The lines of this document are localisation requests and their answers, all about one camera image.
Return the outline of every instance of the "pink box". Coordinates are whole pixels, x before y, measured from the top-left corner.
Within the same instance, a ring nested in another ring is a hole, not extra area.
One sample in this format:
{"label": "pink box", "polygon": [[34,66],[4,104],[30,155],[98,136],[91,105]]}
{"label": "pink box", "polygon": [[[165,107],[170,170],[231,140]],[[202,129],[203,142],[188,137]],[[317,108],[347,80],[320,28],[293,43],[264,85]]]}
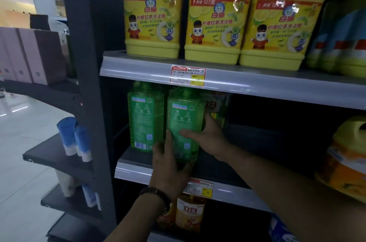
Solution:
{"label": "pink box", "polygon": [[19,28],[34,83],[51,85],[67,79],[57,32]]}
{"label": "pink box", "polygon": [[0,32],[0,71],[5,80],[17,81],[13,64],[11,63],[8,49]]}
{"label": "pink box", "polygon": [[33,83],[18,28],[0,27],[18,81]]}

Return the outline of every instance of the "white tiled floor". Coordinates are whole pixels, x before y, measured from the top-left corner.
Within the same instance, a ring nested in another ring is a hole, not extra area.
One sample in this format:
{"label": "white tiled floor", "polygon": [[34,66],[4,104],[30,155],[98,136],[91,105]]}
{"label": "white tiled floor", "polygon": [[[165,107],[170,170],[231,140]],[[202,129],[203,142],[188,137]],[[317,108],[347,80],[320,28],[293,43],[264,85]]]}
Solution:
{"label": "white tiled floor", "polygon": [[55,135],[71,114],[27,96],[0,99],[1,241],[45,242],[62,212],[42,207],[41,198],[57,184],[55,170],[23,161],[22,154]]}

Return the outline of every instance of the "green bottle label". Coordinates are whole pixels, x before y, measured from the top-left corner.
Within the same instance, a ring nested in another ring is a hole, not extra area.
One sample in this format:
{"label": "green bottle label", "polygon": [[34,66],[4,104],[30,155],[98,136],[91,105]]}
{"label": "green bottle label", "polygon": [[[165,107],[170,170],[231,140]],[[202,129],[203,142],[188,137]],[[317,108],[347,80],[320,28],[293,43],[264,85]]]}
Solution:
{"label": "green bottle label", "polygon": [[132,97],[132,138],[136,148],[152,150],[154,144],[154,99]]}
{"label": "green bottle label", "polygon": [[169,128],[173,135],[175,156],[178,159],[189,161],[191,159],[192,140],[179,135],[181,129],[194,130],[197,117],[197,107],[182,105],[181,102],[171,101]]}

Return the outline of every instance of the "shelf price label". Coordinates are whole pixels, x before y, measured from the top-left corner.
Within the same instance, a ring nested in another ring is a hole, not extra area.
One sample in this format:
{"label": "shelf price label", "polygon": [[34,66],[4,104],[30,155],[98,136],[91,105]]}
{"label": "shelf price label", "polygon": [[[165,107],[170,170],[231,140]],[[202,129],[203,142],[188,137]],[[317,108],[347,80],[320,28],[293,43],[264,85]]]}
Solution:
{"label": "shelf price label", "polygon": [[194,86],[204,86],[206,69],[172,66],[170,82]]}
{"label": "shelf price label", "polygon": [[206,198],[212,198],[213,184],[190,178],[184,192]]}

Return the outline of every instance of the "bracelet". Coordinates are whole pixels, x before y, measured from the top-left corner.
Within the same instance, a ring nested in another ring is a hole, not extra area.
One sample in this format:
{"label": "bracelet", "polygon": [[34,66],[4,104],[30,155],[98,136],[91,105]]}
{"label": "bracelet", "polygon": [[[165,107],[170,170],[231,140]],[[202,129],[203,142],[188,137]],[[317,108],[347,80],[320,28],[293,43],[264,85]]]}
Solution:
{"label": "bracelet", "polygon": [[153,187],[144,187],[141,190],[139,196],[141,196],[143,194],[146,194],[146,193],[155,194],[159,198],[162,199],[162,201],[164,202],[164,205],[165,205],[165,209],[164,209],[162,215],[165,215],[165,214],[167,214],[169,212],[169,210],[170,210],[170,200],[169,200],[168,196],[164,192],[162,192],[162,191],[160,191],[158,189],[155,189]]}

